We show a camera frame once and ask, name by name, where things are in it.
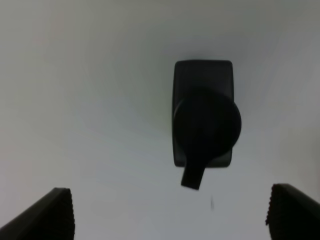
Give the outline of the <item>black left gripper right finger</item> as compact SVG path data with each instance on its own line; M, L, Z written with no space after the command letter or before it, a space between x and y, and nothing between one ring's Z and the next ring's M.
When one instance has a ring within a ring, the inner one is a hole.
M290 184L274 184L265 224L272 240L318 240L320 204Z

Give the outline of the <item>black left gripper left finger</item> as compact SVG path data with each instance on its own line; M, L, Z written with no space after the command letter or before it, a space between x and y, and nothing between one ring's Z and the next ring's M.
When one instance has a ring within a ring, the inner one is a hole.
M73 240L75 216L69 188L53 188L0 228L2 240Z

